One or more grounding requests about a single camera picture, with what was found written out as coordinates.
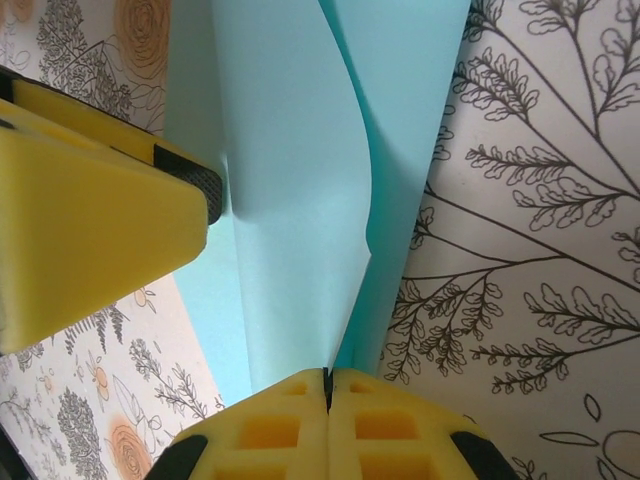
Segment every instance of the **leaf illustration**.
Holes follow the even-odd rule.
[[[600,408],[600,404],[598,401],[593,398],[593,395],[587,393],[584,396],[584,408],[589,414],[589,416],[593,419],[594,422],[599,422],[602,418],[602,409]]]
[[[501,179],[503,175],[508,175],[509,186],[523,181],[527,185],[548,183],[556,180],[570,165],[540,147],[533,147],[531,152],[523,147],[516,147],[503,154],[495,146],[487,151],[484,145],[480,145],[477,149],[469,150],[465,158],[471,162],[472,168],[485,170],[485,178]]]
[[[536,187],[538,200],[514,190],[513,199],[521,208],[537,209],[529,228],[537,232],[555,223],[567,228],[584,219],[587,227],[596,227],[613,216],[619,193],[596,195],[571,177],[560,177]]]
[[[147,451],[153,455],[156,451],[157,442],[155,433],[153,432],[153,429],[147,422],[146,418],[141,419],[141,421],[136,425],[136,432],[138,433],[138,436],[144,441],[144,445]]]
[[[446,144],[454,137],[453,132],[446,125],[441,125],[438,131],[438,139],[433,150],[433,160],[446,161],[451,158],[451,152],[447,150]]]
[[[640,263],[640,252],[629,247],[622,247],[619,251],[620,258],[626,262]]]
[[[420,290],[418,290],[416,282],[414,282],[413,280],[408,280],[407,282],[405,282],[404,286],[405,286],[405,291],[407,292],[406,298],[408,300],[413,300],[413,301],[420,300]]]
[[[473,0],[464,28],[463,39],[477,42],[485,30],[495,29],[502,16],[504,0]]]
[[[592,343],[593,345],[600,345],[604,340],[608,340],[613,335],[613,330],[608,325],[599,325],[591,327],[578,337],[578,341],[581,343]]]
[[[408,347],[409,347],[409,342],[400,342],[400,343],[388,343],[385,348],[391,355],[393,355],[394,357],[397,357],[399,355],[404,355]]]
[[[622,23],[637,19],[640,14],[640,3],[637,0],[618,0],[616,20]]]
[[[575,287],[571,296],[573,297],[573,305],[577,312],[585,315],[592,316],[595,318],[601,318],[602,312],[600,311],[600,306],[593,303],[591,297],[585,292],[582,287]]]
[[[622,88],[618,88],[602,106],[604,112],[615,112],[621,108],[628,107],[632,103],[640,102],[640,86],[637,83],[630,83]]]
[[[144,417],[144,412],[140,408],[138,399],[129,391],[126,385],[122,383],[122,380],[115,375],[113,376],[113,385],[124,414],[133,425],[138,425]]]
[[[531,35],[544,35],[564,28],[565,23],[556,16],[543,17],[529,22],[527,30]]]
[[[550,3],[544,0],[529,0],[520,4],[520,10],[532,16],[552,12]]]
[[[494,59],[491,47],[481,56],[460,62],[453,76],[453,91],[460,100],[485,110],[485,119],[500,121],[510,115],[526,118],[538,101],[538,90],[528,90],[529,77],[518,73],[517,59],[501,53]]]
[[[558,311],[567,311],[567,304],[562,299],[562,296],[551,288],[548,283],[541,285],[542,300],[550,307],[555,308]]]
[[[160,430],[160,428],[162,428],[162,420],[158,415],[154,415],[151,417],[151,420],[149,420],[149,426],[152,430]]]
[[[598,458],[598,473],[600,474],[600,478],[602,478],[602,480],[617,479],[616,474],[613,473],[613,470],[611,470],[611,467],[607,465],[607,463],[601,458]]]
[[[599,55],[593,62],[593,80],[603,93],[612,90],[616,73],[611,67],[611,60],[606,55]]]
[[[640,327],[638,319],[631,315],[629,310],[622,308],[613,296],[608,293],[604,294],[602,296],[602,303],[604,304],[604,313],[612,323]]]
[[[597,440],[577,432],[547,432],[541,433],[540,437],[549,442],[561,443],[563,445],[577,445],[581,447],[597,447],[600,445]]]
[[[604,51],[615,55],[616,57],[622,57],[625,55],[629,44],[622,38],[622,35],[615,28],[607,28],[602,35],[600,35],[600,43],[604,47]]]

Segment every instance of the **orange flower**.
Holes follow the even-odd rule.
[[[171,0],[116,0],[114,22],[122,60],[151,80],[167,69]]]
[[[26,22],[33,15],[33,0],[9,0],[9,7],[19,22]]]
[[[109,447],[122,480],[142,480],[151,470],[151,455],[128,422],[114,426]]]

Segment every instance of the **botanical print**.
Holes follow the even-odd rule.
[[[524,462],[519,458],[513,457],[511,461],[518,478],[521,480],[549,480],[546,472],[536,471],[536,464],[533,460]]]
[[[34,358],[40,358],[44,354],[44,346],[42,342],[38,342],[35,345],[31,345],[25,350],[15,354],[16,360],[18,360],[18,367],[22,372],[26,372],[31,368],[31,364]]]
[[[19,24],[17,20],[5,23],[0,19],[0,22],[3,24],[0,29],[0,63],[12,70],[22,72],[29,65],[31,54],[27,50],[16,48],[16,30]]]
[[[142,480],[151,470],[151,455],[126,419],[114,420],[111,437],[105,442],[122,480]]]
[[[131,342],[129,355],[135,362],[136,370],[146,381],[149,381],[151,377],[157,381],[156,398],[171,407],[174,413],[179,412],[184,416],[185,411],[189,411],[194,419],[199,420],[209,416],[208,406],[198,400],[196,385],[193,383],[191,375],[178,363],[171,368],[170,374],[163,375],[160,362],[154,358],[142,338]],[[224,408],[219,395],[214,400],[216,411]]]
[[[115,1],[113,20],[122,60],[140,78],[166,74],[170,15],[170,0]]]
[[[87,399],[66,388],[60,396],[58,424],[67,439],[76,475],[86,480],[106,480],[98,431]]]
[[[584,396],[583,406],[593,424],[603,419],[602,409],[598,401],[589,393]],[[640,431],[614,429],[604,434],[584,433],[584,425],[580,431],[560,430],[544,432],[540,438],[560,445],[587,448],[593,452],[594,470],[604,480],[618,478],[624,474],[631,478],[640,478],[640,463],[637,460],[640,445]]]
[[[43,480],[71,480],[71,477],[65,475],[61,476],[59,472],[59,465],[56,463],[56,460],[51,458],[51,455],[48,453],[41,454],[41,460],[39,465],[44,472]]]
[[[0,6],[0,64],[162,131],[168,2]],[[135,31],[125,32],[122,21]],[[129,354],[139,338],[160,378],[140,381]],[[142,479],[178,432],[221,408],[171,276],[0,357],[0,423],[42,480]]]
[[[33,15],[34,0],[7,0],[9,9],[16,20],[19,22],[28,22]]]
[[[55,375],[53,368],[49,368],[46,372],[44,371],[44,367],[40,365],[40,373],[41,375],[37,378],[38,382],[42,383],[44,386],[44,390],[47,395],[53,394],[53,377]]]
[[[37,439],[43,446],[48,447],[58,464],[65,465],[67,463],[67,456],[62,445],[55,437],[48,422],[34,416],[31,399],[21,398],[15,387],[11,389],[6,400],[0,401],[0,415],[6,411],[13,417],[21,433],[29,435],[31,441]],[[3,420],[3,426],[7,428],[8,422]]]
[[[116,304],[102,308],[93,315],[79,321],[75,325],[64,330],[67,353],[73,354],[78,337],[90,330],[95,330],[100,338],[102,352],[107,353],[107,324],[110,324],[116,339],[122,344],[122,325],[129,319],[118,309]]]
[[[478,419],[553,403],[545,423],[574,415],[577,388],[593,391],[590,415],[595,388],[616,389],[626,403],[613,438],[637,451],[627,399],[640,391],[625,375],[640,340],[639,40],[635,0],[472,2],[385,379],[420,392],[464,384],[486,399],[458,400]],[[529,439],[520,429],[517,447],[498,436],[520,478],[587,478],[585,452],[560,451],[565,436],[536,428],[546,427],[531,425]],[[635,464],[607,459],[606,435],[589,438],[601,451],[588,478],[638,478]],[[521,460],[527,443],[535,463]]]
[[[142,287],[136,290],[133,294],[133,298],[136,300],[136,304],[141,307],[149,307],[149,309],[156,313],[156,307],[153,306],[153,302],[149,297],[155,297],[156,294],[149,290],[147,287]]]
[[[126,385],[115,375],[113,376],[113,385],[120,403],[121,411],[128,420],[127,425],[133,426],[139,435],[144,446],[145,453],[151,458],[156,454],[158,440],[156,432],[162,428],[162,420],[158,415],[148,417],[144,409],[140,406],[137,397],[129,391]]]
[[[87,371],[91,375],[91,382],[96,386],[100,410],[104,412],[104,402],[109,400],[109,382],[107,381],[107,374],[100,366],[101,361],[102,357],[93,358],[93,354],[89,351],[89,361],[85,362],[85,364],[87,365]]]
[[[45,14],[39,20],[37,37],[38,46],[44,52],[40,60],[41,80],[122,120],[144,118],[138,126],[160,133],[165,89],[159,82],[160,74],[166,68],[168,48],[157,39],[165,36],[168,39],[168,24],[162,15],[147,16],[146,9],[139,11],[144,15],[132,24],[131,4],[140,2],[116,3],[119,10],[114,15],[129,19],[122,28],[138,30],[126,34],[121,29],[119,35],[89,44],[84,30],[84,13],[78,0],[47,2]],[[149,2],[150,10],[156,12],[156,4],[164,3]],[[124,58],[120,48],[126,52]],[[139,74],[142,70],[131,69],[132,65],[153,66],[153,71],[143,69],[146,72],[143,76]]]

